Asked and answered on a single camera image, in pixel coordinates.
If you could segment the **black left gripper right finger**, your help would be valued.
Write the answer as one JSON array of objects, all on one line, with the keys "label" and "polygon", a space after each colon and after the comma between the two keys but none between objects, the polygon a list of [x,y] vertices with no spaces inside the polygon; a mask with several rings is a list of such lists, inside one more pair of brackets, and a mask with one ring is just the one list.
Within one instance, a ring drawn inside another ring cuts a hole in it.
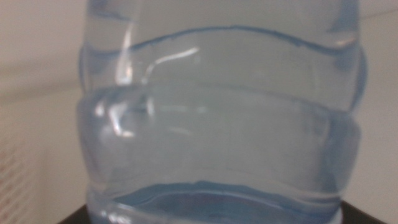
[{"label": "black left gripper right finger", "polygon": [[343,214],[342,224],[386,224],[386,222],[372,217],[348,202],[342,201],[341,209]]}]

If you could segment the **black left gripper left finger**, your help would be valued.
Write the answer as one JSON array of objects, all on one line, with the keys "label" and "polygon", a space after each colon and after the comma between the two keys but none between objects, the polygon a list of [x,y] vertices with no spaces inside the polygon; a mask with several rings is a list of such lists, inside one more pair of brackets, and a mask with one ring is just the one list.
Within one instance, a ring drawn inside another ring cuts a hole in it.
[{"label": "black left gripper left finger", "polygon": [[91,224],[90,217],[86,206],[80,207],[78,210],[67,216],[58,224]]}]

